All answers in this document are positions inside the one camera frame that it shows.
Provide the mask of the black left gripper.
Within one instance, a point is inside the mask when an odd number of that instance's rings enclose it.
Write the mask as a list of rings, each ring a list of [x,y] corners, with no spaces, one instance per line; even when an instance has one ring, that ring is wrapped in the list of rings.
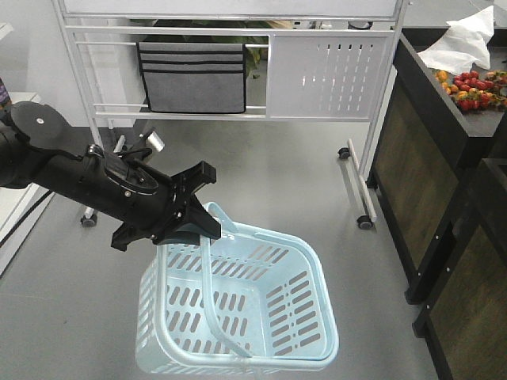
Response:
[[[122,222],[112,233],[114,249],[125,250],[144,238],[155,245],[199,245],[201,236],[220,238],[220,223],[196,197],[216,182],[216,170],[207,162],[173,176],[109,152],[88,153],[82,162],[82,203]]]

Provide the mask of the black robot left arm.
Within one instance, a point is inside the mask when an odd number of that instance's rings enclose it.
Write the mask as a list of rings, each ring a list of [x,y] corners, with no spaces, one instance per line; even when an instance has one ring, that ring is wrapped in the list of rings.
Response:
[[[110,152],[80,145],[77,128],[49,105],[18,102],[1,113],[1,186],[38,184],[120,220],[111,246],[149,238],[156,245],[197,245],[218,239],[220,224],[196,192],[216,181],[205,161],[173,176],[149,166],[153,149],[141,137],[130,149]]]

